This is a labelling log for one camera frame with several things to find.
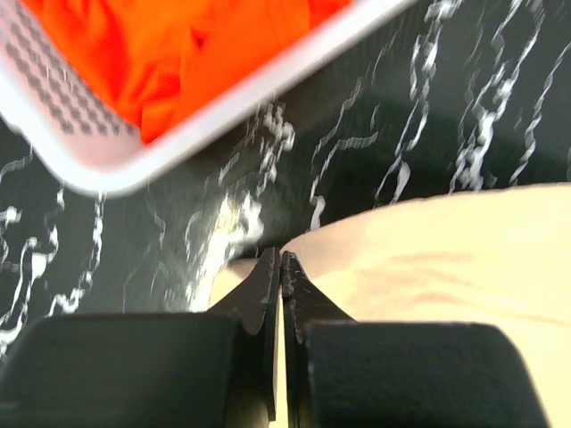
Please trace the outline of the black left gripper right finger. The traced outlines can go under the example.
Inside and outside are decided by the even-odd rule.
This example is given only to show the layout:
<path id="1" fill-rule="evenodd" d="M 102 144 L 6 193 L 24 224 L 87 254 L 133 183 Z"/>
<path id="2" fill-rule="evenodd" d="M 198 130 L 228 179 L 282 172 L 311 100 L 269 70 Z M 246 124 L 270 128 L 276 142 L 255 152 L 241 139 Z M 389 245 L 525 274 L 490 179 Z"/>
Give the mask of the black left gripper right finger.
<path id="1" fill-rule="evenodd" d="M 359 322 L 283 254 L 292 427 L 545 427 L 514 343 L 465 322 Z"/>

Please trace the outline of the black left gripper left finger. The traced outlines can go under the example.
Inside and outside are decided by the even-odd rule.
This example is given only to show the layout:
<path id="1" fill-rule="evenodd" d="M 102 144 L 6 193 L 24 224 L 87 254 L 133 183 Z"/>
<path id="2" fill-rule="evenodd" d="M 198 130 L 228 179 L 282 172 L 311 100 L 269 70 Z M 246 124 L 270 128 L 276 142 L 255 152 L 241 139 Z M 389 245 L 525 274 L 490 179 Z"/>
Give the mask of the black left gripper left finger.
<path id="1" fill-rule="evenodd" d="M 266 427 L 276 418 L 280 254 L 200 313 L 47 317 L 1 369 L 4 427 Z"/>

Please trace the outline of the beige t shirt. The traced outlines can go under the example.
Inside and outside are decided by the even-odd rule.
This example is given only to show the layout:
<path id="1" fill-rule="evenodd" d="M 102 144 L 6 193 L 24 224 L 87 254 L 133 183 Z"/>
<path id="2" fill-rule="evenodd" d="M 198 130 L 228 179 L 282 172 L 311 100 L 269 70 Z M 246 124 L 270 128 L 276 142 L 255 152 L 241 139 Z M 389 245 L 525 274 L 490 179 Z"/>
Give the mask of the beige t shirt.
<path id="1" fill-rule="evenodd" d="M 286 248 L 360 320 L 497 325 L 521 350 L 551 424 L 569 426 L 569 185 L 398 203 Z"/>

